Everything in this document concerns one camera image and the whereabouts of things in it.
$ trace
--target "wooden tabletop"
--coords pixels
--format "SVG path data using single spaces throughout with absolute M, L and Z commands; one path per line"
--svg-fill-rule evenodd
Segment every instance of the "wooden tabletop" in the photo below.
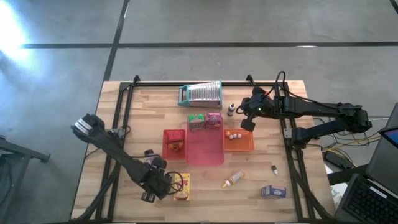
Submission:
M 104 82 L 96 114 L 110 128 L 113 121 L 120 82 Z M 288 81 L 291 92 L 307 97 L 304 82 Z M 177 87 L 135 87 L 132 97 L 129 125 L 132 131 L 126 137 L 125 151 L 132 156 L 141 156 L 147 149 L 162 153 L 162 135 L 165 129 L 186 129 L 189 114 L 220 112 L 224 128 L 240 128 L 244 116 L 228 117 L 231 103 L 240 105 L 242 98 L 251 96 L 250 87 L 224 87 L 223 109 L 183 108 L 177 106 Z M 122 103 L 122 115 L 126 98 Z M 184 161 L 168 161 L 166 171 L 189 172 L 191 174 L 190 201 L 174 201 L 172 196 L 154 203 L 141 200 L 142 189 L 134 184 L 125 169 L 122 169 L 118 196 L 114 211 L 114 222 L 274 222 L 297 221 L 293 193 L 287 167 L 284 142 L 279 120 L 256 118 L 253 132 L 254 151 L 229 152 L 224 155 L 222 166 L 189 166 Z M 313 126 L 312 117 L 296 119 L 297 126 Z M 88 147 L 88 153 L 94 150 Z M 90 155 L 83 166 L 76 195 L 72 218 L 83 213 L 98 193 L 106 154 L 97 151 Z M 325 166 L 318 147 L 304 150 L 305 166 L 311 191 L 331 214 L 335 206 L 326 176 Z M 276 165 L 275 176 L 271 165 Z M 244 179 L 222 189 L 225 180 L 234 172 L 242 170 Z M 260 189 L 266 185 L 284 185 L 285 199 L 263 199 Z M 304 194 L 300 190 L 304 216 L 307 217 Z M 104 214 L 108 209 L 106 197 Z

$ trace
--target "pink plastic tray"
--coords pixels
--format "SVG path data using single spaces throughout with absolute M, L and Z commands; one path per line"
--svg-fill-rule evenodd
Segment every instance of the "pink plastic tray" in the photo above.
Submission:
M 217 166 L 224 163 L 223 120 L 219 129 L 189 129 L 187 124 L 187 141 L 185 162 L 190 165 Z

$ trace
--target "orange plastic tray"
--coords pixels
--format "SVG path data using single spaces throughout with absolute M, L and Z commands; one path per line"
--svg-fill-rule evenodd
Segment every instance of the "orange plastic tray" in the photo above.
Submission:
M 240 139 L 229 139 L 227 132 L 231 134 L 241 134 Z M 243 129 L 224 129 L 224 151 L 230 152 L 249 152 L 254 150 L 253 133 Z

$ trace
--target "concrete floor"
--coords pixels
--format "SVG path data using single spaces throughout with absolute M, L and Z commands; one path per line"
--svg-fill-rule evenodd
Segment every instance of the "concrete floor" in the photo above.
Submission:
M 46 164 L 31 162 L 9 223 L 68 220 L 86 149 L 69 125 L 95 112 L 111 51 L 12 45 L 112 43 L 122 4 L 0 1 L 7 30 L 0 35 L 0 134 L 51 153 Z M 397 21 L 388 0 L 131 0 L 120 43 L 398 41 Z M 273 80 L 285 70 L 288 79 L 305 80 L 311 98 L 389 116 L 398 101 L 397 58 L 397 47 L 119 49 L 110 79 L 242 80 L 250 73 Z M 375 121 L 368 133 L 385 123 Z M 358 165 L 374 147 L 345 149 Z

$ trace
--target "green box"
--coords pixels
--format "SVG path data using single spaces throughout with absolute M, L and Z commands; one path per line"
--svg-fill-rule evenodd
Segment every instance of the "green box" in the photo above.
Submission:
M 203 114 L 189 115 L 188 124 L 190 130 L 204 129 L 205 128 L 205 117 Z

